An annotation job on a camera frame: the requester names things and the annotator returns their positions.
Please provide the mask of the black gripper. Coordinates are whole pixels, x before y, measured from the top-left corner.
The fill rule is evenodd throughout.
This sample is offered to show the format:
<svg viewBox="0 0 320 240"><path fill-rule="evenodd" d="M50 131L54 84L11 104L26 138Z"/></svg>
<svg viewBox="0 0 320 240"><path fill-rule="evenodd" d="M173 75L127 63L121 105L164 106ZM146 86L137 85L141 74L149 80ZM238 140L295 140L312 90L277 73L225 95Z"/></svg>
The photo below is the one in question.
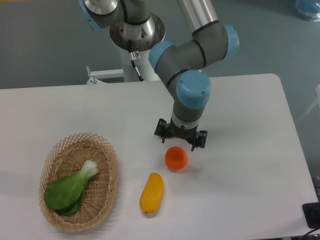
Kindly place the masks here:
<svg viewBox="0 0 320 240"><path fill-rule="evenodd" d="M193 152L195 148L205 148L208 136L208 132L206 130L197 130L198 125L187 129L182 125L178 127L173 121L167 123L166 120L160 118L155 128L154 135L158 136L162 143L164 143L168 138L179 138L186 140L189 144L191 144L191 151Z"/></svg>

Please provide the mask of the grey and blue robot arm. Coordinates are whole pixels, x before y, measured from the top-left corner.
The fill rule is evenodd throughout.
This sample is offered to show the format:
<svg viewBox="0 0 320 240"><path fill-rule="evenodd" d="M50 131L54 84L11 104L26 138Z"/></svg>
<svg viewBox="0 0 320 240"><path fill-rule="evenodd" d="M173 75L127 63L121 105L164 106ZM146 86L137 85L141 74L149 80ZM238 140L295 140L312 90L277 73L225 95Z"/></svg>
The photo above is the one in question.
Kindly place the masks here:
<svg viewBox="0 0 320 240"><path fill-rule="evenodd" d="M209 0L181 0L179 7L192 39L176 46L165 40L163 21L148 0L81 0L79 6L94 31L109 28L119 49L125 82L162 81L173 97L170 121L160 119L155 135L179 138L193 149L204 148L207 131L198 130L210 98L211 82L202 69L233 55L239 37L221 25Z"/></svg>

